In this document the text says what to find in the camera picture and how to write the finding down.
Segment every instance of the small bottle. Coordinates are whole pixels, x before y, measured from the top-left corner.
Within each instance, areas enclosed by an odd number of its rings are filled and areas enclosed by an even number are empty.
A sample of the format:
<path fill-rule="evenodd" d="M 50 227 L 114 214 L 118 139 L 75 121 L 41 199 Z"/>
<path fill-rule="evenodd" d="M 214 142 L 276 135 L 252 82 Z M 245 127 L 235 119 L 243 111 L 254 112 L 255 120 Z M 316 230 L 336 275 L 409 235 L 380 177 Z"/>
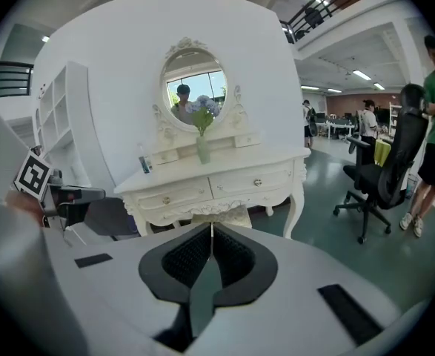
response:
<path fill-rule="evenodd" d="M 143 144 L 140 142 L 138 143 L 138 158 L 140 160 L 140 163 L 142 164 L 143 172 L 145 174 L 150 173 L 153 170 L 153 166 L 151 165 L 151 158 L 145 152 Z"/>

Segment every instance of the white sneaker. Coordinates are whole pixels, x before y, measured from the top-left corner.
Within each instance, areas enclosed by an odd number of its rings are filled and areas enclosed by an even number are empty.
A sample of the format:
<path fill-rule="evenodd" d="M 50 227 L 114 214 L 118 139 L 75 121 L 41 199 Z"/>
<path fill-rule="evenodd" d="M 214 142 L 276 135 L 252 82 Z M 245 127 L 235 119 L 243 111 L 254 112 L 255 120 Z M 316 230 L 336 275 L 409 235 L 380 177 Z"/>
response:
<path fill-rule="evenodd" d="M 418 216 L 415 217 L 413 230 L 415 232 L 416 237 L 422 236 L 423 220 Z"/>
<path fill-rule="evenodd" d="M 413 220 L 413 217 L 411 216 L 411 214 L 409 212 L 407 212 L 405 214 L 405 216 L 403 217 L 403 219 L 400 221 L 400 228 L 405 231 L 408 226 L 411 224 L 411 221 Z"/>

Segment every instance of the curved white wall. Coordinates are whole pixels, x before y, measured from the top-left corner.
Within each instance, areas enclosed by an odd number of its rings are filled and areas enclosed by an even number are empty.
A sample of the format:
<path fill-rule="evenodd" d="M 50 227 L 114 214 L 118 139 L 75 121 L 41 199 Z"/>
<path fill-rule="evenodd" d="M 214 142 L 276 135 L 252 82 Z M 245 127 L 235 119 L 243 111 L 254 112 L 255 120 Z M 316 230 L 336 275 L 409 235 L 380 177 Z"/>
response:
<path fill-rule="evenodd" d="M 185 36 L 207 44 L 241 86 L 264 141 L 303 144 L 302 94 L 281 25 L 275 13 L 244 0 L 115 0 L 90 10 L 41 50 L 33 96 L 66 61 L 88 67 L 96 134 L 119 184 L 139 168 L 136 144 L 156 140 L 159 75 L 166 52 Z"/>

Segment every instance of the balcony railing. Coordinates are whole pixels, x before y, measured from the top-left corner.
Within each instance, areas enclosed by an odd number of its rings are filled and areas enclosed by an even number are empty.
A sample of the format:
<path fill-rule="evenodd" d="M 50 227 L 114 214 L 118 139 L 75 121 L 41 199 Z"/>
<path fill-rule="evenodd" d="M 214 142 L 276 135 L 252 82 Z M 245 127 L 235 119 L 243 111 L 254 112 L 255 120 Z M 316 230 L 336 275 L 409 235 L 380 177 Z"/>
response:
<path fill-rule="evenodd" d="M 33 65 L 0 61 L 0 98 L 30 95 Z"/>
<path fill-rule="evenodd" d="M 280 21 L 288 42 L 295 43 L 315 27 L 359 0 L 310 0 L 289 22 Z"/>

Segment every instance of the white vanity table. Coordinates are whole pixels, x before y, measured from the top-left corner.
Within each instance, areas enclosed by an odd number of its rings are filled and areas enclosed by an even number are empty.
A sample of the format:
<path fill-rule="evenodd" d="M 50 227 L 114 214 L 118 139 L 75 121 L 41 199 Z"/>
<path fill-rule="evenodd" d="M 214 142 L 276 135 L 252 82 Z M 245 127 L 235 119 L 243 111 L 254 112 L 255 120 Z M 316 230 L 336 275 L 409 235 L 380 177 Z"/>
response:
<path fill-rule="evenodd" d="M 260 135 L 250 126 L 244 109 L 245 93 L 239 85 L 233 85 L 228 78 L 231 73 L 227 74 L 217 61 L 218 51 L 211 53 L 206 44 L 183 38 L 167 52 L 157 86 L 159 98 L 153 105 L 157 127 L 153 171 L 145 174 L 138 170 L 114 192 L 122 196 L 142 236 L 152 233 L 148 223 L 178 226 L 178 220 L 190 219 L 194 214 L 219 214 L 239 205 L 265 206 L 270 216 L 272 206 L 290 197 L 290 212 L 283 230 L 283 235 L 290 238 L 304 205 L 304 158 L 310 151 L 302 146 L 260 143 Z M 197 60 L 197 55 L 202 54 L 207 60 L 214 59 L 211 66 L 207 62 L 181 67 L 185 56 L 189 63 L 193 56 Z M 176 60 L 181 62 L 180 68 L 174 64 Z M 225 90 L 233 93 L 226 93 L 220 113 L 205 131 L 211 152 L 210 163 L 202 164 L 196 154 L 199 132 L 170 111 L 170 86 L 176 78 L 176 84 L 183 83 L 206 67 L 225 72 Z"/>

